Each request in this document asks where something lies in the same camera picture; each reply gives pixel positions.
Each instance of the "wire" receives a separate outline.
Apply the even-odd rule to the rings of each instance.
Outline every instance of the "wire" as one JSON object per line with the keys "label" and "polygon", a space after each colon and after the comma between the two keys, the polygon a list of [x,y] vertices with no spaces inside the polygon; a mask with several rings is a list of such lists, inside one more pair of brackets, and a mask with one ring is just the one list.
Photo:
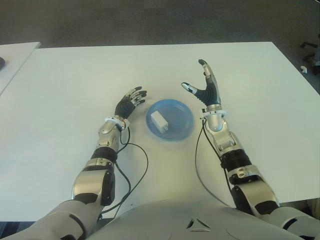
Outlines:
{"label": "wire", "polygon": [[[220,158],[219,154],[217,153],[217,150],[215,149],[214,145],[211,143],[211,141],[210,141],[210,139],[209,139],[209,137],[208,137],[208,135],[207,135],[207,132],[206,132],[206,129],[205,129],[204,126],[205,126],[205,125],[203,124],[203,125],[202,125],[202,129],[203,129],[204,135],[205,135],[206,139],[208,140],[209,144],[211,145],[212,149],[214,150],[216,156],[219,158],[219,160],[220,160],[220,162],[221,162],[221,158]],[[225,168],[223,168],[223,171],[224,171],[225,181],[226,181],[226,183],[227,183],[227,185],[228,185],[229,192],[231,193],[231,188],[230,188],[230,184],[229,184],[229,180],[228,180],[228,176],[227,176],[227,171],[226,171]]]}
{"label": "wire", "polygon": [[141,146],[139,146],[139,145],[137,145],[137,144],[134,144],[134,143],[128,142],[127,145],[136,146],[136,147],[140,148],[140,149],[143,151],[143,153],[144,153],[144,155],[145,155],[145,157],[146,157],[146,168],[145,168],[145,171],[144,171],[142,177],[139,179],[139,181],[136,183],[136,185],[132,188],[132,190],[131,190],[127,195],[124,196],[124,199],[121,201],[121,204],[120,204],[119,208],[118,208],[118,209],[116,210],[116,212],[115,212],[115,215],[114,215],[114,217],[113,217],[114,219],[116,218],[117,213],[118,213],[119,209],[121,208],[122,204],[124,203],[124,201],[130,196],[130,194],[136,189],[136,187],[139,185],[139,183],[140,183],[140,182],[142,181],[142,179],[145,177],[145,175],[146,175],[146,173],[147,173],[147,171],[148,171],[148,167],[149,167],[149,159],[148,159],[148,155],[147,155],[146,151],[145,151]]}
{"label": "wire", "polygon": [[199,136],[198,136],[198,139],[196,141],[196,146],[195,146],[195,155],[194,155],[194,164],[195,164],[195,172],[196,172],[196,175],[200,181],[200,183],[202,184],[202,186],[204,187],[204,189],[211,195],[213,196],[214,198],[218,199],[219,202],[221,202],[222,204],[226,205],[226,206],[229,206],[228,204],[226,204],[224,201],[222,201],[220,198],[218,198],[214,193],[212,193],[207,187],[206,185],[204,184],[204,182],[202,181],[200,175],[199,175],[199,171],[198,171],[198,166],[197,166],[197,152],[198,152],[198,144],[199,144],[199,139],[200,139],[200,136],[202,134],[202,131],[205,129],[204,126],[206,124],[207,120],[203,121],[202,120],[202,128],[201,128],[201,131],[199,133]]}
{"label": "wire", "polygon": [[125,147],[127,147],[128,145],[133,145],[133,146],[136,146],[136,147],[140,148],[140,149],[143,151],[143,153],[145,154],[145,156],[146,156],[146,168],[145,168],[145,171],[144,171],[142,177],[139,179],[139,181],[136,183],[136,185],[131,189],[131,182],[130,182],[130,180],[128,179],[128,177],[126,176],[126,174],[121,170],[121,168],[119,167],[118,163],[115,162],[115,166],[118,168],[119,172],[122,174],[122,176],[123,176],[123,177],[125,178],[125,180],[127,181],[128,186],[129,186],[129,190],[128,190],[128,192],[123,196],[123,198],[121,199],[120,202],[118,202],[116,205],[112,206],[111,208],[109,208],[109,209],[104,210],[104,211],[101,212],[101,214],[105,214],[105,213],[108,213],[108,212],[110,212],[111,210],[113,210],[113,209],[115,209],[116,207],[119,206],[118,209],[116,210],[115,215],[114,215],[113,218],[116,218],[117,213],[118,213],[119,209],[121,208],[122,204],[123,204],[124,201],[130,196],[130,194],[136,189],[136,187],[139,185],[139,183],[142,181],[142,179],[143,179],[144,176],[146,175],[147,170],[148,170],[148,167],[149,167],[149,159],[148,159],[148,155],[147,155],[146,151],[145,151],[141,146],[139,146],[139,145],[137,145],[137,144],[134,144],[134,143],[130,143],[129,141],[130,141],[130,129],[128,128],[128,140],[127,140],[126,143],[123,143],[123,142],[122,142],[122,134],[121,134],[121,132],[120,132],[120,142],[121,142],[122,145],[124,145],[124,147],[122,147],[117,153],[121,152],[121,151],[122,151],[123,149],[125,149]]}
{"label": "wire", "polygon": [[126,141],[126,143],[122,142],[122,132],[120,132],[120,143],[122,145],[124,145],[122,148],[120,148],[120,150],[118,150],[116,153],[120,153],[123,149],[125,149],[128,146],[128,143],[130,141],[130,128],[128,127],[128,140]]}
{"label": "wire", "polygon": [[227,171],[226,171],[226,169],[225,169],[225,168],[223,169],[223,172],[224,172],[224,176],[225,176],[226,183],[228,184],[229,192],[230,192],[230,194],[232,195],[232,193],[231,193],[230,183],[229,183],[229,181],[228,181]]}

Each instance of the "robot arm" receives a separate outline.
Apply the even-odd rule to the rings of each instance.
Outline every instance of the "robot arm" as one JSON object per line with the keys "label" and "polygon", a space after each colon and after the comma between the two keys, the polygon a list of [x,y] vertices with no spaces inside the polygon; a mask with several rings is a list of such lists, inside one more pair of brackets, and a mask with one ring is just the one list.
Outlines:
{"label": "robot arm", "polygon": [[8,240],[83,240],[91,233],[102,209],[115,198],[114,164],[120,132],[129,126],[128,117],[136,106],[145,102],[142,98],[147,91],[139,91],[141,88],[128,92],[117,104],[114,116],[105,119],[93,155],[74,181],[72,199]]}
{"label": "robot arm", "polygon": [[236,135],[229,131],[216,78],[204,60],[199,63],[204,69],[206,89],[199,90],[186,82],[181,85],[206,105],[200,112],[201,119],[205,120],[214,151],[233,185],[231,195],[236,208],[298,236],[315,237],[319,233],[319,221],[294,208],[280,207],[271,187],[258,168],[252,165]]}

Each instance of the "blue plate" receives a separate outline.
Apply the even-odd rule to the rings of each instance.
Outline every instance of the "blue plate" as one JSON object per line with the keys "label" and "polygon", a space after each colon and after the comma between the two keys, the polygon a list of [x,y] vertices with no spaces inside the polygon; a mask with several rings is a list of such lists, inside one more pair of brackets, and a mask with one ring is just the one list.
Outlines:
{"label": "blue plate", "polygon": [[[158,111],[168,122],[168,131],[161,134],[151,120],[151,114]],[[145,117],[148,128],[155,135],[166,140],[182,140],[190,135],[194,126],[194,117],[190,109],[180,101],[164,99],[153,104]]]}

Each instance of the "white table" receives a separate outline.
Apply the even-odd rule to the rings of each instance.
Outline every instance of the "white table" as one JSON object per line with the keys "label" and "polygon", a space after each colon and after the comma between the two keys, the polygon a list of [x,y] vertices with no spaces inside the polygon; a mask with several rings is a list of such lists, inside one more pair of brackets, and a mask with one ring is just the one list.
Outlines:
{"label": "white table", "polygon": [[[143,146],[150,164],[120,213],[156,200],[212,200],[194,168],[204,105],[180,86],[204,88],[199,58],[215,73],[230,129],[279,201],[319,197],[320,97],[271,42],[48,48],[32,53],[0,97],[0,221],[35,221],[70,199],[104,117],[140,85],[148,98],[130,116],[131,139]],[[147,110],[161,99],[182,101],[193,112],[187,139],[166,142],[148,130]],[[118,163],[133,185],[146,167],[133,146]],[[204,136],[198,164],[208,188],[232,205]],[[126,191],[116,172],[115,204]]]}
{"label": "white table", "polygon": [[40,42],[0,45],[0,57],[5,60],[5,66],[0,70],[0,95],[33,50],[39,46]]}

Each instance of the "small white object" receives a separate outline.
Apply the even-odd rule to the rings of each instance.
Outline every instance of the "small white object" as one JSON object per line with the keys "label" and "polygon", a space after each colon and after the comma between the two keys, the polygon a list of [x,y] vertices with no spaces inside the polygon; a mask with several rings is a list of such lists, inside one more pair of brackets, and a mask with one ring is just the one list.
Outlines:
{"label": "small white object", "polygon": [[303,74],[306,74],[308,72],[305,66],[300,66],[300,69]]}
{"label": "small white object", "polygon": [[168,131],[168,122],[164,119],[160,112],[155,111],[151,113],[151,120],[161,134],[164,134]]}

